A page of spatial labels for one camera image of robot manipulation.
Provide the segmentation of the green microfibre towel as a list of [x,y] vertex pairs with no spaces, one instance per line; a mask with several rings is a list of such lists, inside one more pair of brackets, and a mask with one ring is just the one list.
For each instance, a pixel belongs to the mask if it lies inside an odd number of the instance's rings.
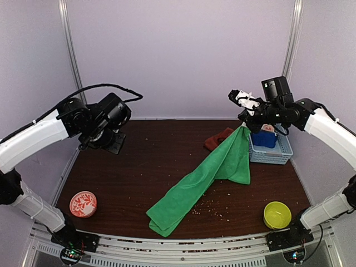
[[246,126],[238,127],[193,172],[167,191],[146,212],[150,218],[149,228],[168,237],[215,180],[249,185],[250,133]]

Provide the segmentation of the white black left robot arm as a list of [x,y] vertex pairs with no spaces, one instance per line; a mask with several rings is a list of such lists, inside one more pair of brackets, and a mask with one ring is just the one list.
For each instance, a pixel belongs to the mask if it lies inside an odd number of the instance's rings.
[[80,242],[69,218],[28,188],[15,167],[42,149],[78,136],[80,150],[104,149],[117,155],[125,134],[120,131],[131,118],[131,109],[116,94],[85,104],[77,97],[61,101],[52,111],[1,140],[1,204],[18,207],[56,233],[68,247]]

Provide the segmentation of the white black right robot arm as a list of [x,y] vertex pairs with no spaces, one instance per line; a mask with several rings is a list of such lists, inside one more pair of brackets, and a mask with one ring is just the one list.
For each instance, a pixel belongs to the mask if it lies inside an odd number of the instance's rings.
[[[283,135],[288,135],[288,128],[295,126],[325,143],[355,168],[355,133],[340,123],[323,104],[308,98],[294,100],[284,76],[262,81],[261,84],[264,98],[256,98],[239,90],[229,93],[229,100],[243,108],[238,119],[251,132],[259,132],[264,124],[278,124],[284,129]],[[352,177],[334,195],[306,209],[296,225],[285,233],[285,241],[289,245],[298,245],[306,237],[307,230],[354,210],[355,177]]]

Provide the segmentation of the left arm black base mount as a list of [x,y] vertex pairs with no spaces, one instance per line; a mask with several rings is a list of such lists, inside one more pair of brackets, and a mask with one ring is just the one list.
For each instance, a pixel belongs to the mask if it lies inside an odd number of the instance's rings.
[[51,231],[51,241],[62,245],[67,249],[74,249],[79,252],[96,252],[100,237],[96,234],[84,233],[76,230],[71,222],[65,221],[65,225],[59,231]]

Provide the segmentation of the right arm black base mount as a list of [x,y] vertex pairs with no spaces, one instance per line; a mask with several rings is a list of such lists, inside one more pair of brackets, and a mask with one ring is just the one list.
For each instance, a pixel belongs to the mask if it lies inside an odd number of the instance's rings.
[[269,251],[292,248],[314,240],[311,230],[306,229],[300,222],[291,223],[283,231],[272,231],[265,238]]

